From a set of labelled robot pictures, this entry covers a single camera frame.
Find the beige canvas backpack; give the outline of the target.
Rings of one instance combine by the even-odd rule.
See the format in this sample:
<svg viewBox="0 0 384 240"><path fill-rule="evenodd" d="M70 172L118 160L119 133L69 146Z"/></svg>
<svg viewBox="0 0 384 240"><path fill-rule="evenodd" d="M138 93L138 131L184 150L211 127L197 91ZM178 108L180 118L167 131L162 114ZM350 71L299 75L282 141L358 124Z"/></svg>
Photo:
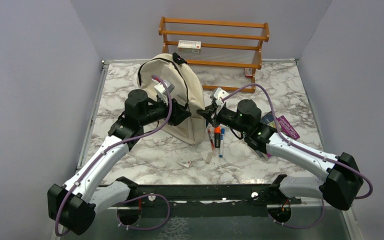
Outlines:
<svg viewBox="0 0 384 240"><path fill-rule="evenodd" d="M143 63L137 72L137 85L147 92L148 96L156 100L157 84L152 79L156 75L174 86L170 95L182 107L185 107L191 116L177 126L166 124L162 131L189 144L199 144L206 136L206 120L197 114L198 110L205 108L203 87L197 75L188 65L188 62L177 53L161 53Z"/></svg>

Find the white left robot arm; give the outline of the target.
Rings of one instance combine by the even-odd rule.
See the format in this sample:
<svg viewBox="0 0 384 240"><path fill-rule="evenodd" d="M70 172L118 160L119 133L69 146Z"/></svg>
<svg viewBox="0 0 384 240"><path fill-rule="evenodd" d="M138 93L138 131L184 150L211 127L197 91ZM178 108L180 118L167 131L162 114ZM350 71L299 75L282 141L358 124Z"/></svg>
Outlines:
<svg viewBox="0 0 384 240"><path fill-rule="evenodd" d="M100 151L63 185L53 184L48 189L48 215L55 221L55 235L62 237L70 231L83 234L100 206L92 202L94 193L115 163L141 138L158 132L165 125L177 126L189 118L192 114L188 107L188 103L181 104L164 93L151 99L145 90L130 91L124 111L110 127Z"/></svg>

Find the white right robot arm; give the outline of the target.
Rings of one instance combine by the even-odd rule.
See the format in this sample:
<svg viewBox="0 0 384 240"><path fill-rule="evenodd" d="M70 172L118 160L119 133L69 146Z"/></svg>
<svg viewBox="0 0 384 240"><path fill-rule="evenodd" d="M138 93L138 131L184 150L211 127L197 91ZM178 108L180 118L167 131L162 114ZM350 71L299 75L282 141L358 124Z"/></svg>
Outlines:
<svg viewBox="0 0 384 240"><path fill-rule="evenodd" d="M318 151L283 134L272 126L261 122L262 111L253 100L241 100L236 111L226 106L211 104L197 114L212 126L225 125L241 132L244 142L253 150L287 160L316 176L321 184L315 187L287 186L287 182L298 182L296 178L285 178L268 190L269 199L280 204L288 197L310 197L324 199L331 206L346 211L361 189L364 181L355 158L343 152L340 156Z"/></svg>

